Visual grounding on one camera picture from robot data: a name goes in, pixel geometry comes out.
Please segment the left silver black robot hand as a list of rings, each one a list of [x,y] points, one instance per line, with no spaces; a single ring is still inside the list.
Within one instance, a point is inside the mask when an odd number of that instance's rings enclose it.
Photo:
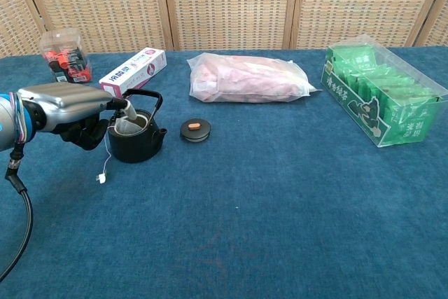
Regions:
[[[88,85],[47,83],[18,90],[31,121],[31,133],[58,134],[65,142],[91,151],[104,138],[109,122],[100,118],[106,110],[121,111],[131,120],[137,113],[129,100]]]

